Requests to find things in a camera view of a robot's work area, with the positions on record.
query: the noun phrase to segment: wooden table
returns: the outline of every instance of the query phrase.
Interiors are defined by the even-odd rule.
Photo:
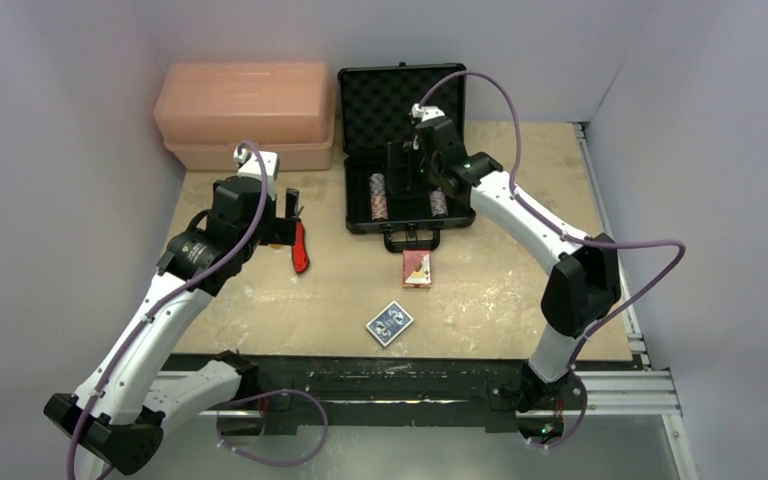
[[[596,234],[601,224],[571,125],[523,124],[518,183],[567,222]],[[467,123],[468,151],[483,150],[510,168],[510,123]],[[193,322],[176,352],[385,357],[526,358],[545,320],[540,297],[546,274],[504,231],[479,216],[463,230],[446,230],[432,254],[430,290],[402,288],[402,257],[384,249],[380,235],[352,235],[345,227],[341,140],[333,167],[281,172],[279,196],[301,191],[310,270],[293,271],[289,248],[259,247],[243,272]],[[189,172],[170,228],[183,231],[211,204],[211,184],[227,172]],[[278,205],[283,212],[283,198]],[[415,322],[388,348],[366,323],[397,300]],[[621,319],[584,348],[590,360],[631,358]]]

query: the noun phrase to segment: open black case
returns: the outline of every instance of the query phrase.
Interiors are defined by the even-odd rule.
[[[463,228],[475,221],[475,211],[446,199],[448,216],[434,218],[428,193],[387,195],[387,220],[372,219],[369,177],[382,173],[388,187],[409,182],[406,169],[388,165],[391,144],[413,139],[411,106],[437,81],[465,70],[462,64],[405,65],[344,68],[337,74],[343,117],[343,151],[346,170],[346,228],[355,234],[381,233],[390,252],[405,249],[434,250],[440,231]],[[463,138],[465,77],[442,86],[428,101],[452,119]],[[431,240],[419,240],[417,232],[430,231]],[[405,232],[404,241],[393,241],[394,232]]]

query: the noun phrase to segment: gray wall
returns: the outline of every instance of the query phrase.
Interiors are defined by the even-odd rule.
[[[183,173],[151,119],[162,80],[127,1],[0,1],[0,478],[63,478],[42,407],[148,284]]]
[[[135,0],[164,61],[322,60],[335,69],[458,61],[529,120],[589,120],[654,0]],[[506,120],[479,80],[471,118]]]
[[[589,139],[616,235],[687,241],[638,313],[703,478],[767,478],[768,1],[660,2]]]

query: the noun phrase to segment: playing card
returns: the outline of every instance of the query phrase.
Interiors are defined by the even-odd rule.
[[[391,302],[366,324],[366,329],[382,347],[387,348],[411,323],[413,317],[398,302]]]

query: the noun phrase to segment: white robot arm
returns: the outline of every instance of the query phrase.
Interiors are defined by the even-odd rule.
[[[439,108],[416,104],[411,116],[416,123],[413,148],[421,154],[419,170],[429,187],[442,189],[447,197],[493,220],[549,275],[541,302],[548,325],[523,368],[518,409],[527,410],[560,388],[586,328],[620,299],[616,250],[571,243],[522,208],[514,194],[565,234],[590,238],[514,185],[510,174],[489,155],[468,155],[453,122]],[[613,242],[605,234],[596,239]]]
[[[219,403],[259,393],[257,366],[232,352],[217,355],[165,390],[150,390],[181,335],[225,281],[239,273],[256,246],[295,242],[297,219],[275,215],[278,157],[262,152],[268,198],[251,239],[224,266],[149,314],[159,300],[217,263],[251,226],[262,176],[258,162],[247,161],[249,156],[239,151],[242,165],[236,175],[214,184],[212,208],[170,240],[139,309],[92,375],[74,393],[55,394],[46,404],[45,415],[70,436],[79,417],[86,417],[80,445],[93,455],[83,456],[80,478],[97,478],[104,463],[126,475],[134,473],[152,457],[163,435],[185,420]],[[288,191],[287,196],[287,211],[295,211],[298,192]],[[198,224],[205,218],[201,229]],[[102,375],[108,375],[107,382],[100,382]],[[104,386],[96,391],[100,383]]]

